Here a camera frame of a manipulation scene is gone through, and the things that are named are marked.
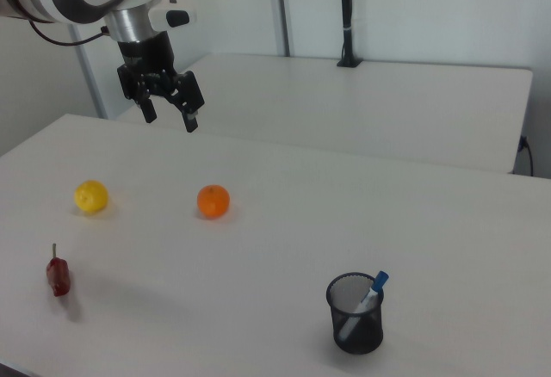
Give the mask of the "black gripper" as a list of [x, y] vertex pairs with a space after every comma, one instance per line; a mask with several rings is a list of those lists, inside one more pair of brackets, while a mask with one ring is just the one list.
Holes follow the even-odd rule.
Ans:
[[198, 128], [196, 116], [205, 104], [192, 71], [176, 74], [174, 53], [166, 32], [137, 42], [118, 42], [124, 64], [117, 68], [123, 95], [140, 108], [145, 122], [157, 119], [145, 79], [169, 91], [167, 101], [181, 113], [188, 133]]

